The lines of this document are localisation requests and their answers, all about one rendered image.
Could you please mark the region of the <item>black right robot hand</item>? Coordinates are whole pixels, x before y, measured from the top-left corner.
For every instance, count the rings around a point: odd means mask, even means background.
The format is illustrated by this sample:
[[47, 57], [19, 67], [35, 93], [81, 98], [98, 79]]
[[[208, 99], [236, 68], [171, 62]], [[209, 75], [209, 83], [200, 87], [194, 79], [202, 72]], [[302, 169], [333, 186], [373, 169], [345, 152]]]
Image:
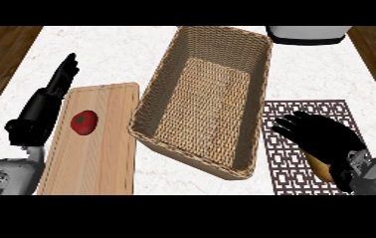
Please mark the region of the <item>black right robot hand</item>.
[[356, 133], [340, 122], [305, 112], [295, 112], [274, 121], [272, 131], [328, 165], [328, 173], [337, 189], [351, 193], [352, 167], [348, 162], [348, 153], [365, 149]]

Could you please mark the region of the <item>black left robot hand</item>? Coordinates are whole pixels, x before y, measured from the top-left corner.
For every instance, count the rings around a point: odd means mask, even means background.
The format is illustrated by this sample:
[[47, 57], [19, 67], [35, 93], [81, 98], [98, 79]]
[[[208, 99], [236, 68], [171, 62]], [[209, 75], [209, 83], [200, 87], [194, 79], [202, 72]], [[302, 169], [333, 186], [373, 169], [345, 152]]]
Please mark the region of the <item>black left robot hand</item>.
[[67, 55], [47, 86], [36, 90], [19, 116], [4, 125], [11, 145], [42, 146], [47, 141], [56, 124], [62, 99], [79, 72], [75, 57], [75, 54]]

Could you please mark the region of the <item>yellow pear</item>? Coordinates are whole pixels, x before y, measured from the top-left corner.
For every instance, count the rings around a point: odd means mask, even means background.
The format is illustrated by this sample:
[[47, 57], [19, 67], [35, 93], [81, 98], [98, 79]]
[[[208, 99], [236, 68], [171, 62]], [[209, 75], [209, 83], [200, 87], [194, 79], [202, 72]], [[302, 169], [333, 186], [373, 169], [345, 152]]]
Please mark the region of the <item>yellow pear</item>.
[[303, 153], [311, 170], [323, 182], [331, 182], [333, 178], [328, 172], [328, 165], [323, 163], [309, 153]]

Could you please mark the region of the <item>brown patterned placemat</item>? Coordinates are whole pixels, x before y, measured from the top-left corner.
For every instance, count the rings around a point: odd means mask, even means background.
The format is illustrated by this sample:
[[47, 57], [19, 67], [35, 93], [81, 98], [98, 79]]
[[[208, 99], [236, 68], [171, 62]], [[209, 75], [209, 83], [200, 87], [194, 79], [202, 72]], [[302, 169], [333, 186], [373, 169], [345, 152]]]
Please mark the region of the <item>brown patterned placemat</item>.
[[342, 122], [361, 137], [355, 119], [343, 100], [265, 101], [261, 133], [272, 192], [275, 195], [343, 195], [334, 184], [323, 182], [312, 173], [297, 145], [271, 130], [275, 125], [274, 120], [296, 111], [323, 115]]

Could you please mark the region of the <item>wicker basket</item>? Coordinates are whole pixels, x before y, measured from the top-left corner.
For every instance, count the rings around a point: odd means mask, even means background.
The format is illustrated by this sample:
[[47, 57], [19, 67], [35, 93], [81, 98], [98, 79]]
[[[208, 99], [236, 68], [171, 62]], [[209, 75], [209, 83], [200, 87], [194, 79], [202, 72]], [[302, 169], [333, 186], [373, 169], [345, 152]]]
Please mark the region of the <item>wicker basket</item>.
[[181, 26], [129, 120], [151, 151], [225, 180], [255, 169], [269, 56], [266, 36]]

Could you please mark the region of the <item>red tomato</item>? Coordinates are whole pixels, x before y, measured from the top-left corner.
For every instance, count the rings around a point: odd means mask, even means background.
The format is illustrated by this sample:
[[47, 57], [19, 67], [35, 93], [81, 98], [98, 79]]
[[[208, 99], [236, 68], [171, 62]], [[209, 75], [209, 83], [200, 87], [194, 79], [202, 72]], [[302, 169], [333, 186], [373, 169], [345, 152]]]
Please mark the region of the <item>red tomato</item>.
[[78, 135], [88, 135], [97, 126], [98, 117], [92, 111], [79, 112], [70, 120], [70, 129]]

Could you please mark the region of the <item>wooden cutting board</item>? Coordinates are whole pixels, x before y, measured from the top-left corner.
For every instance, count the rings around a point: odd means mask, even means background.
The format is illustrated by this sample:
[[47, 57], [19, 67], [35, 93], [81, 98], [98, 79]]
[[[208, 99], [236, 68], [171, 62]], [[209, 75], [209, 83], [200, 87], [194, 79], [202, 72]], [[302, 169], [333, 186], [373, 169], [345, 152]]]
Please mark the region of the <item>wooden cutting board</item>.
[[[137, 143], [128, 123], [138, 96], [135, 83], [81, 87], [67, 92], [38, 185], [41, 195], [134, 192]], [[70, 120], [82, 111], [98, 117], [87, 135], [70, 129]]]

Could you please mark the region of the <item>white appliance with black rim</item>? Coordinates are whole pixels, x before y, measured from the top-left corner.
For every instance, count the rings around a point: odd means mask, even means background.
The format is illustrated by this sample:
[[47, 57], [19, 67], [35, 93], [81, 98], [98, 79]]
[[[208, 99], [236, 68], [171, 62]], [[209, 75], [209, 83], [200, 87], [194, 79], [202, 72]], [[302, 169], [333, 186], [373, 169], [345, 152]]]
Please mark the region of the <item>white appliance with black rim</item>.
[[337, 44], [349, 26], [266, 26], [266, 36], [275, 44], [317, 46]]

